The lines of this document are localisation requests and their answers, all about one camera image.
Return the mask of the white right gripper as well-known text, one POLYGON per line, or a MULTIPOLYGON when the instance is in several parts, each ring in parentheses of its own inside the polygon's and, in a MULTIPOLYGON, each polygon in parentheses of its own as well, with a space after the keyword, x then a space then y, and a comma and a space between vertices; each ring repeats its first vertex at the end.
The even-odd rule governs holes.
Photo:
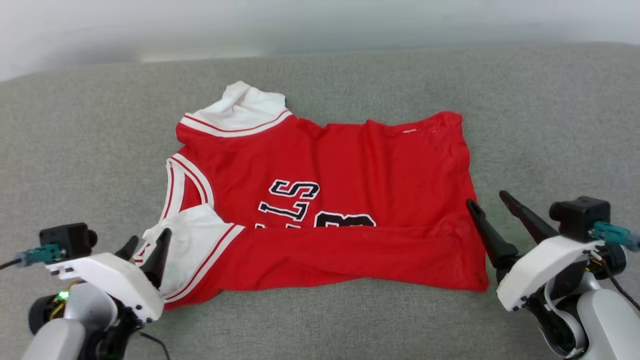
POLYGON ((605 245, 604 240, 588 243, 560 235, 560 233, 533 210, 520 203, 505 190, 499 191, 499 198, 512 216, 521 221, 534 240, 535 248, 519 259, 519 251, 514 244, 508 243, 489 223, 484 210, 469 198, 466 207, 480 235, 487 257, 497 271, 509 271, 500 281, 496 294, 501 305, 513 312, 520 308, 525 299, 532 296, 554 280, 560 283, 559 276, 566 271, 565 278, 573 274, 580 284, 585 273, 584 262, 598 246, 605 245))

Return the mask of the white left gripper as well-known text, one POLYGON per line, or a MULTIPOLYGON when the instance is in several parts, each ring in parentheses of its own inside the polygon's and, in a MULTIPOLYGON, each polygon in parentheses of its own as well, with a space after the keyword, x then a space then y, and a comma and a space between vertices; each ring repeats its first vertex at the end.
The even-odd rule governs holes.
POLYGON ((155 248, 138 267, 130 261, 140 238, 133 235, 118 251, 52 262, 46 269, 62 280, 82 280, 69 289, 64 319, 81 324, 115 324, 119 313, 132 312, 134 322, 153 322, 163 314, 160 293, 172 231, 164 228, 155 248))

